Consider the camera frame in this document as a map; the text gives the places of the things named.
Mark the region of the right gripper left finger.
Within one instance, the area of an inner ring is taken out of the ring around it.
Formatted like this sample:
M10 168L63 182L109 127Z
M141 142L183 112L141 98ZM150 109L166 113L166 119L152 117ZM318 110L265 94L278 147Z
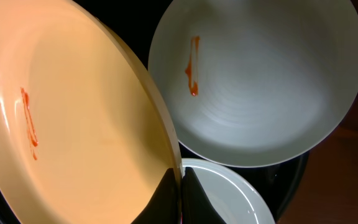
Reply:
M149 203L132 224L178 224L178 188L173 168L164 173Z

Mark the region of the yellow plate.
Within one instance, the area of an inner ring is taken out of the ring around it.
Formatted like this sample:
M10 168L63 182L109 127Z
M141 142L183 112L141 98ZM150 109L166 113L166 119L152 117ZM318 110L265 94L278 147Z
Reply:
M0 191L21 223L130 223L181 156L134 52L73 1L0 0Z

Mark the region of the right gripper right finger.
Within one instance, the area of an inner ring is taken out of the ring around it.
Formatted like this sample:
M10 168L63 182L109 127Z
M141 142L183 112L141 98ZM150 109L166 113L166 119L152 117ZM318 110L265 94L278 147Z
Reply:
M195 171L185 168L181 182L182 224L226 224L209 201Z

